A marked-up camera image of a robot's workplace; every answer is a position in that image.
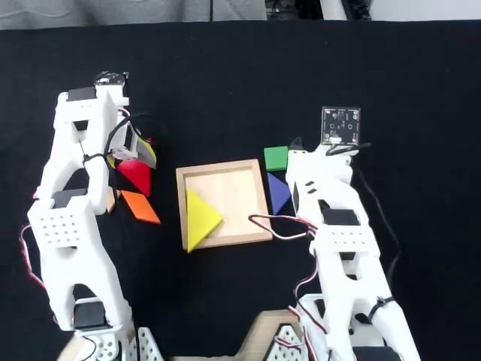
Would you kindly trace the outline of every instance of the cable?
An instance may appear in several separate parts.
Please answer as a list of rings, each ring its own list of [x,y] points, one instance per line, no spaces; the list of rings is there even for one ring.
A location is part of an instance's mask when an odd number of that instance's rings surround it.
[[[351,147],[346,147],[346,148],[335,150],[335,148],[338,145],[339,144],[331,145],[331,147],[329,149],[327,149],[327,151],[325,152],[325,155],[326,156],[335,156],[336,154],[342,154],[342,153],[351,152],[353,150],[361,150],[361,149],[369,148],[371,146],[371,143],[363,143],[363,144],[353,145]]]
[[[86,336],[83,336],[83,338],[85,338],[86,340],[89,340],[90,342],[93,343],[93,351],[92,351],[92,353],[90,353],[90,355],[87,356],[86,358],[80,360],[80,361],[87,361],[87,360],[88,360],[90,357],[92,357],[93,354],[97,351],[97,344],[96,344],[95,341],[93,341],[91,338],[88,338],[88,337],[86,337]]]
[[[276,233],[272,228],[265,226],[264,224],[254,220],[254,218],[268,218],[268,219],[283,219],[283,220],[293,220],[298,223],[303,223],[304,225],[307,226],[307,230],[304,233],[298,233],[297,235],[279,235]],[[291,239],[296,239],[296,238],[302,238],[305,237],[306,235],[315,235],[317,227],[314,226],[311,222],[307,220],[303,220],[302,218],[297,218],[297,217],[291,217],[291,216],[272,216],[270,214],[251,214],[248,216],[248,219],[256,224],[257,226],[261,227],[262,229],[265,229],[266,231],[270,232],[274,237],[278,239],[283,239],[285,241],[291,240]]]
[[[323,325],[321,325],[315,318],[312,314],[310,314],[310,312],[302,305],[301,301],[299,300],[299,296],[298,296],[298,291],[299,291],[299,288],[304,285],[304,284],[308,284],[309,282],[311,282],[317,275],[317,255],[316,255],[316,251],[314,251],[314,261],[315,261],[315,266],[314,266],[314,270],[313,270],[313,273],[311,276],[308,276],[302,280],[300,280],[299,282],[297,282],[294,286],[294,290],[293,290],[293,293],[294,293],[294,297],[295,297],[295,301],[296,303],[299,305],[300,308],[302,308],[302,311],[304,311],[304,313],[310,318],[311,321],[313,321],[313,323],[319,327],[325,334],[327,334],[327,331],[325,330],[325,327]]]
[[[354,168],[359,174],[359,178],[361,179],[361,182],[363,183],[364,187],[366,188],[367,192],[371,195],[371,197],[374,199],[376,202],[377,210],[379,211],[379,214],[381,216],[381,219],[384,222],[384,226],[389,232],[389,235],[391,236],[392,240],[395,243],[396,247],[396,254],[394,258],[392,259],[391,263],[389,264],[388,271],[386,272],[386,280],[388,281],[389,288],[392,290],[392,278],[395,272],[396,265],[398,263],[398,260],[401,258],[401,244],[399,243],[399,239],[394,232],[394,229],[391,227],[391,223],[387,220],[386,214],[384,213],[383,206],[381,205],[380,200],[377,198],[376,193],[373,191],[369,183],[366,181],[366,178],[364,174],[362,173],[361,169],[354,163]]]
[[[286,348],[296,348],[298,350],[301,350],[301,346],[304,346],[304,342],[300,342],[298,344],[292,344],[289,341],[284,340],[283,338],[279,336],[274,336],[274,342],[277,344],[280,344],[281,346],[284,346]]]
[[[20,241],[20,246],[22,247],[23,260],[25,262],[27,271],[29,272],[29,277],[45,290],[46,287],[44,282],[39,277],[37,277],[37,275],[32,271],[32,264],[30,263],[29,249],[27,248],[27,243],[25,242],[25,239],[23,237],[23,233],[31,227],[32,226],[30,225],[30,223],[24,224],[20,228],[18,239]]]
[[[304,339],[306,340],[307,349],[309,350],[309,354],[312,356],[313,361],[317,361],[316,353],[314,352],[314,347],[310,343],[309,335],[306,332],[306,328],[304,327]]]
[[[128,111],[127,109],[125,108],[119,108],[119,111],[122,111],[126,117],[129,118],[130,120],[130,127],[132,129],[132,131],[140,138],[142,139],[143,141],[147,142],[147,143],[150,143],[146,138],[143,137],[142,133],[136,128],[134,127],[134,124],[132,124],[132,118],[136,118],[136,117],[145,117],[145,116],[149,116],[150,117],[150,114],[148,113],[139,113],[139,114],[134,114],[133,116],[130,114],[130,111]]]

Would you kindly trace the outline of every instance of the red wire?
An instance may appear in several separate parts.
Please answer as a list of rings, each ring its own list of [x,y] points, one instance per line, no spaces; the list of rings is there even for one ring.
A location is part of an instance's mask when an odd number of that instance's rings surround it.
[[[39,284],[42,288],[45,289],[44,283],[32,272],[32,265],[30,264],[30,259],[27,256],[27,246],[25,240],[23,239],[23,233],[30,227],[30,225],[24,224],[22,228],[20,228],[20,233],[18,235],[18,239],[20,241],[20,246],[22,246],[22,255],[23,255],[23,262],[25,262],[25,266],[29,271],[29,277],[34,280],[37,284]]]

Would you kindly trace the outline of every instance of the wooden frame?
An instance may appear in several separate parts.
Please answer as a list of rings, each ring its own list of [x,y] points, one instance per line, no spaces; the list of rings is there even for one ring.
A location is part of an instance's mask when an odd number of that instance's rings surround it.
[[[268,213],[257,159],[177,168],[176,176],[184,250],[187,249],[188,188],[217,209],[223,218],[198,248],[272,239],[270,232],[247,219],[250,214]],[[262,223],[271,227],[269,220],[262,220]]]

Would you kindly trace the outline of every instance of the white robotic arm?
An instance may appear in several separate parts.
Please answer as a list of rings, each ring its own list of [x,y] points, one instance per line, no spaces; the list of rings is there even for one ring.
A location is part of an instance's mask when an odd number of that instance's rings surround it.
[[[55,136],[36,201],[28,218],[41,257],[41,276],[61,329],[96,343],[89,359],[132,359],[127,330],[132,310],[124,299],[115,266],[105,251],[95,216],[106,211],[109,171],[104,158],[109,134],[120,122],[107,150],[120,159],[137,156],[138,136],[124,121],[123,83],[61,93]],[[125,144],[127,132],[129,144]],[[64,190],[73,173],[85,167],[88,188]],[[73,297],[84,284],[95,297]]]
[[[418,351],[404,313],[392,298],[368,215],[350,186],[351,159],[362,148],[357,145],[359,116],[355,108],[324,109],[317,149],[309,153],[299,140],[289,148],[286,181],[296,216],[316,230],[310,253],[322,289],[322,294],[302,297],[293,310],[306,330],[303,359],[354,361],[356,348],[364,347],[366,352],[388,351],[386,357],[392,358],[386,360],[417,361]],[[323,301],[322,311],[318,300]],[[356,315],[364,315],[364,320]]]

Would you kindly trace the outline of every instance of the black cloth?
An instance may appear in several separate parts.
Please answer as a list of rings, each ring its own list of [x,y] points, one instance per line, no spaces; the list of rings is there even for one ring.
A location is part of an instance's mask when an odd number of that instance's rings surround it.
[[[252,158],[263,167],[264,147],[296,135],[313,150],[323,105],[362,109],[362,140],[373,147],[356,161],[401,242],[394,295],[422,358],[472,355],[481,251],[479,44],[480,22],[0,32],[3,359],[50,361],[69,337],[27,278],[17,230],[50,154],[56,97],[91,85],[103,70],[130,71],[130,109],[153,113],[139,128],[161,139],[150,202],[162,225],[137,222],[121,208],[128,257],[119,218],[101,217],[100,228],[136,321],[152,329],[166,355],[236,353],[255,316],[293,304],[294,283],[312,267],[307,241],[186,254],[175,168]],[[386,266],[392,240],[356,176],[353,184]]]

